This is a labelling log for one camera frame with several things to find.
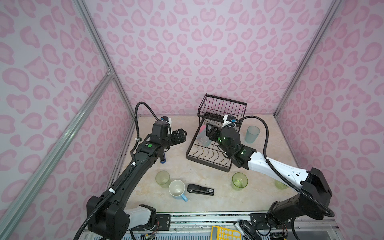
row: pink leopard print wallpaper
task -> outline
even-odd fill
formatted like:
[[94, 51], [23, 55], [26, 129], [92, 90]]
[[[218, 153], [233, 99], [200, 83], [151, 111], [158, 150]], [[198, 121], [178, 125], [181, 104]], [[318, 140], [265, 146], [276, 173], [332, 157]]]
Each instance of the pink leopard print wallpaper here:
[[324, 173], [346, 240], [384, 239], [384, 2], [348, 0], [278, 121]]
[[0, 218], [105, 73], [71, 0], [0, 2]]
[[205, 93], [273, 113], [331, 0], [86, 3], [131, 104], [196, 114]]
[[88, 199], [107, 188], [129, 124], [110, 83], [10, 239], [73, 239]]

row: white mug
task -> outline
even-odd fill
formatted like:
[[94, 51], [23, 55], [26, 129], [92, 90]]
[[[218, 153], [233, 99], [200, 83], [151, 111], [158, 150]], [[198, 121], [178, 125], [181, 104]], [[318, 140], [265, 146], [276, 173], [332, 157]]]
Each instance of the white mug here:
[[188, 198], [184, 195], [185, 192], [185, 184], [181, 180], [174, 180], [169, 185], [169, 193], [175, 199], [183, 199], [184, 201], [188, 201]]

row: calculator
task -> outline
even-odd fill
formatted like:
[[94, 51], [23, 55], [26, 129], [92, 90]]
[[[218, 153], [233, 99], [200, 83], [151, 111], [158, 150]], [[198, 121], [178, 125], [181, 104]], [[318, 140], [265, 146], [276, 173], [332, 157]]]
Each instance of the calculator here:
[[212, 226], [211, 240], [242, 240], [239, 231]]

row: white cable tie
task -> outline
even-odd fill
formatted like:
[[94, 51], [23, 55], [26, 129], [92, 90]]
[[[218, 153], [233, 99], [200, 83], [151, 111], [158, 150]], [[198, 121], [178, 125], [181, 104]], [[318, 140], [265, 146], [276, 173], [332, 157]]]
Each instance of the white cable tie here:
[[116, 194], [115, 190], [113, 190], [112, 188], [110, 188], [108, 191], [112, 192], [112, 193], [113, 193], [113, 195], [115, 195], [115, 194]]

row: black metal dish rack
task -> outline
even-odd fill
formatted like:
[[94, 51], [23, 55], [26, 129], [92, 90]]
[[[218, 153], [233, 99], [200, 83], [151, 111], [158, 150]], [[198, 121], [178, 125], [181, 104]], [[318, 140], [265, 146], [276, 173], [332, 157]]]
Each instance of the black metal dish rack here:
[[[211, 123], [221, 127], [224, 122], [224, 115], [228, 114], [240, 119], [244, 117], [246, 108], [246, 103], [206, 94], [197, 112], [200, 124], [187, 150], [187, 159], [229, 172], [232, 162], [224, 157], [224, 154], [218, 148], [218, 144], [212, 141], [208, 147], [204, 147], [196, 140], [196, 137], [203, 124]], [[237, 132], [240, 131], [240, 127], [240, 124], [235, 127]]]

